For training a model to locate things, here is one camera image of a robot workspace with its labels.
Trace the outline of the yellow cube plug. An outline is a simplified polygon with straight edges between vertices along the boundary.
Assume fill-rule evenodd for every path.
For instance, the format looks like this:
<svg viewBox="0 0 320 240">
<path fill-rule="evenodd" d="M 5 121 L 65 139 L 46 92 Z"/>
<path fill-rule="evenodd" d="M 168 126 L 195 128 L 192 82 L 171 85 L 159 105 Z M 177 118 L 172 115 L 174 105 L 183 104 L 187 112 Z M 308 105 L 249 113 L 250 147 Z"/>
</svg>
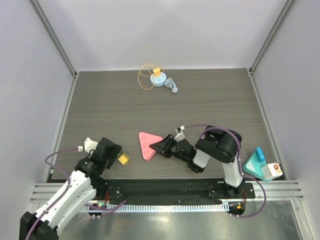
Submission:
<svg viewBox="0 0 320 240">
<path fill-rule="evenodd" d="M 130 157 L 130 154 L 120 153 L 117 160 L 124 166 L 129 162 Z"/>
</svg>

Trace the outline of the pink triangular power socket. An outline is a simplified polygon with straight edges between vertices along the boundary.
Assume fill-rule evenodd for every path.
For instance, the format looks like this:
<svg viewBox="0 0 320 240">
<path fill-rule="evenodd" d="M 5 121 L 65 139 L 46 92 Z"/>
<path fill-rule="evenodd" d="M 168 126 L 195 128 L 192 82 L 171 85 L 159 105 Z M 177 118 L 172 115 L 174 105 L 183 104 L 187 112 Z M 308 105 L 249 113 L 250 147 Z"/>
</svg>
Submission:
<svg viewBox="0 0 320 240">
<path fill-rule="evenodd" d="M 142 157 L 145 161 L 150 161 L 156 154 L 156 150 L 150 148 L 150 145 L 160 142 L 163 138 L 154 134 L 140 132 L 138 134 Z"/>
</svg>

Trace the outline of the teal triangular power socket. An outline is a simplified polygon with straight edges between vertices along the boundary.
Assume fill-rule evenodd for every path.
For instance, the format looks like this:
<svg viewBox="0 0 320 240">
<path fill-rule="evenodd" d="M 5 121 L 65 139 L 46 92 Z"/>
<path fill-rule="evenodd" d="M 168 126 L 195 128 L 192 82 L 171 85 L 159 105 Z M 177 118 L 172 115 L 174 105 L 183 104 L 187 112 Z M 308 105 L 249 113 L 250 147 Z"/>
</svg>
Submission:
<svg viewBox="0 0 320 240">
<path fill-rule="evenodd" d="M 267 165 L 266 160 L 264 162 L 258 162 L 256 159 L 255 151 L 254 151 L 251 154 L 251 156 L 247 159 L 247 161 L 243 164 L 242 170 L 243 172 L 264 181 L 263 175 L 261 172 L 261 167 L 265 165 Z"/>
</svg>

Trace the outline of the blue plug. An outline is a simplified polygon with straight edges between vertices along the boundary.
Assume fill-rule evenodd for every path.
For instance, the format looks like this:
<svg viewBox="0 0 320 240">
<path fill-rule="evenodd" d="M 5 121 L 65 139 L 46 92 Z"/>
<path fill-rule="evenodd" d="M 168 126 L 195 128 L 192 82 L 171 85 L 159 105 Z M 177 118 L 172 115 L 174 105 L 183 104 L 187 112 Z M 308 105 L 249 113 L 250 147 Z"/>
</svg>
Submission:
<svg viewBox="0 0 320 240">
<path fill-rule="evenodd" d="M 255 153 L 255 157 L 259 163 L 262 163 L 265 161 L 264 153 L 260 147 L 256 147 L 254 153 Z"/>
</svg>

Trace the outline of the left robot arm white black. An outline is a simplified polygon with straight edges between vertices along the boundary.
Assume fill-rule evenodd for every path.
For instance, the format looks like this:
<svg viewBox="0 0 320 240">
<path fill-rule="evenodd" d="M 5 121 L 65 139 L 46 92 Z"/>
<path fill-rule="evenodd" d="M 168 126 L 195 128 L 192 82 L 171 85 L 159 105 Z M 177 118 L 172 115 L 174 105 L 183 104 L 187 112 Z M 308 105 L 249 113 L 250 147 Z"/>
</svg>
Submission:
<svg viewBox="0 0 320 240">
<path fill-rule="evenodd" d="M 20 240 L 57 240 L 66 225 L 92 199 L 100 200 L 107 194 L 102 173 L 110 169 L 122 152 L 122 146 L 103 137 L 100 141 L 85 139 L 72 151 L 86 152 L 71 174 L 49 162 L 51 168 L 66 176 L 63 186 L 34 213 L 26 211 L 20 218 Z"/>
</svg>

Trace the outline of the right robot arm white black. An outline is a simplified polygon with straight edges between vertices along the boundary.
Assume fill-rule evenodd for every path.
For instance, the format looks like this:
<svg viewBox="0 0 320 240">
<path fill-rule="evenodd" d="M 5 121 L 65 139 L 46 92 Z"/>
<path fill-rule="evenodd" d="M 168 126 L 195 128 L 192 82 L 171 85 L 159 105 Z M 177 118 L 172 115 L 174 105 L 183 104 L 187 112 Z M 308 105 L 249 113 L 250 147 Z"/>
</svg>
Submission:
<svg viewBox="0 0 320 240">
<path fill-rule="evenodd" d="M 191 127 L 205 127 L 195 145 L 186 139 L 184 130 Z M 236 131 L 213 125 L 182 125 L 175 129 L 176 136 L 167 135 L 161 141 L 149 145 L 165 158 L 175 157 L 187 164 L 195 173 L 202 173 L 211 159 L 222 164 L 224 190 L 231 198 L 244 192 L 245 177 L 241 170 L 242 136 Z"/>
</svg>

